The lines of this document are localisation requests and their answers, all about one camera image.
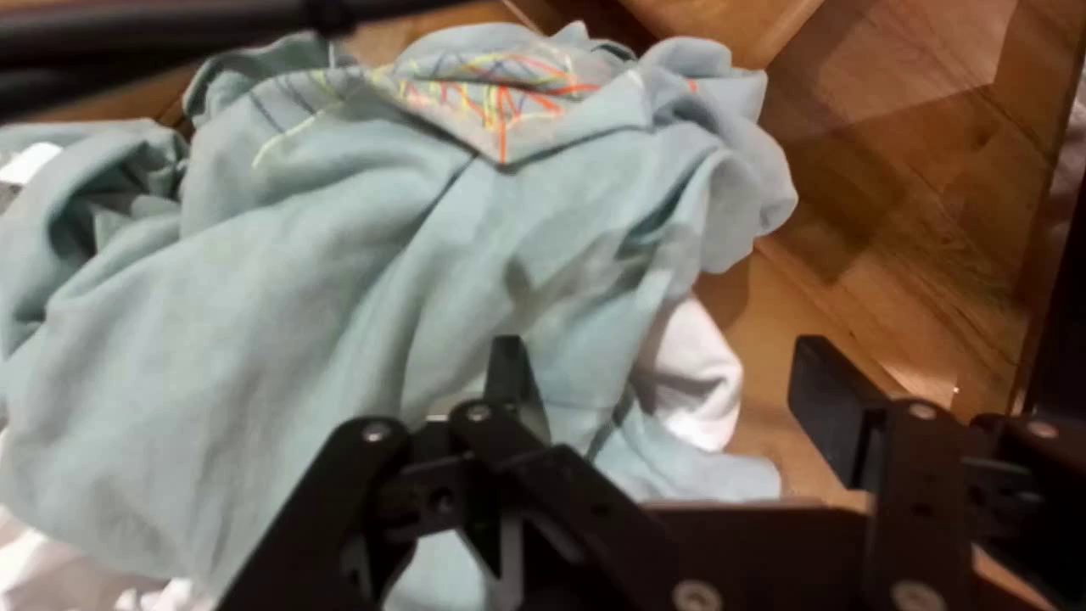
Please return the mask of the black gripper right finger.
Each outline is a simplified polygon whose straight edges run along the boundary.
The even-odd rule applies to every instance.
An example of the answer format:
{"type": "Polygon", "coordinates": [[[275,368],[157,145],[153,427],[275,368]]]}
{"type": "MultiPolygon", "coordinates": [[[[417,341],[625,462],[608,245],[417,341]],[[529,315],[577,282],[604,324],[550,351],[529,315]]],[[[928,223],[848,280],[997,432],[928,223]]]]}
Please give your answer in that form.
{"type": "Polygon", "coordinates": [[[1013,611],[989,555],[1056,611],[1086,611],[1080,417],[958,422],[892,398],[831,341],[799,336],[789,407],[846,490],[874,497],[865,595],[882,611],[1013,611]]]}

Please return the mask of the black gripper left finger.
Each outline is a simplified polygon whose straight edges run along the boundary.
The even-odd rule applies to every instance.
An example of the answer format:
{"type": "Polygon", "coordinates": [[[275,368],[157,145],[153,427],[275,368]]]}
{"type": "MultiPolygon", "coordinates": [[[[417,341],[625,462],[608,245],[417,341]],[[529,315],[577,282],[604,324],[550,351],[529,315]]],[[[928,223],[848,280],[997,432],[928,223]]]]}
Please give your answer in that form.
{"type": "Polygon", "coordinates": [[[385,611],[417,546],[460,535],[510,611],[660,611],[676,540],[546,438],[529,352],[489,351],[487,391],[450,417],[339,426],[219,611],[385,611]]]}

